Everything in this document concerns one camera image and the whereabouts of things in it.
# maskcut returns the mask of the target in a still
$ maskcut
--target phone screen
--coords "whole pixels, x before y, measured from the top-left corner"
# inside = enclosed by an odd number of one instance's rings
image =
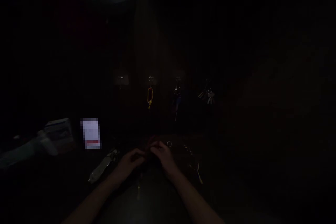
[[[85,149],[100,149],[100,126],[98,118],[86,117],[80,122]]]

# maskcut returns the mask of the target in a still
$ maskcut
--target yellow carabiner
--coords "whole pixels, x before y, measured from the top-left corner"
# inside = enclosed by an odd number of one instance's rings
[[[149,99],[149,90],[152,91],[152,98],[151,98],[151,99]],[[147,90],[147,102],[149,103],[149,107],[148,107],[148,108],[151,107],[151,105],[152,105],[152,100],[153,100],[153,89],[150,87],[150,88]]]

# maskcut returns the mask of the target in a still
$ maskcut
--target box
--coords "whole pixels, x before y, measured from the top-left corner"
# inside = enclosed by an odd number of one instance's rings
[[[58,153],[62,154],[76,147],[69,118],[48,122],[44,127],[44,131]]]

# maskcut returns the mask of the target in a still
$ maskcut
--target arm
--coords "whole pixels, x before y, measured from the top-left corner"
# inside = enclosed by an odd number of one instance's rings
[[[133,169],[144,162],[140,157],[131,162],[134,154],[144,155],[139,149],[134,149],[125,154],[117,167],[88,197],[62,222],[62,224],[90,224],[98,214],[109,195],[131,174]]]
[[[215,211],[208,205],[208,203],[179,170],[174,162],[170,149],[165,144],[160,142],[159,148],[152,147],[151,152],[160,159],[166,172],[166,176],[176,187],[195,224],[224,224],[224,221],[215,213]]]

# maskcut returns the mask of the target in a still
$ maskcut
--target hand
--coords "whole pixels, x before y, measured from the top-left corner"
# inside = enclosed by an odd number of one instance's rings
[[[131,174],[131,172],[141,165],[145,159],[144,157],[139,157],[135,161],[131,162],[131,157],[135,154],[144,155],[145,153],[142,150],[134,149],[128,153],[126,153],[120,160],[117,167],[110,174],[110,178],[117,184],[120,185],[122,182],[127,179],[127,177]]]
[[[159,142],[159,147],[157,148],[157,142],[151,144],[151,152],[153,152],[161,161],[162,167],[166,172],[166,176],[171,179],[176,174],[179,173],[179,168],[177,167],[172,152],[170,151],[169,147]]]

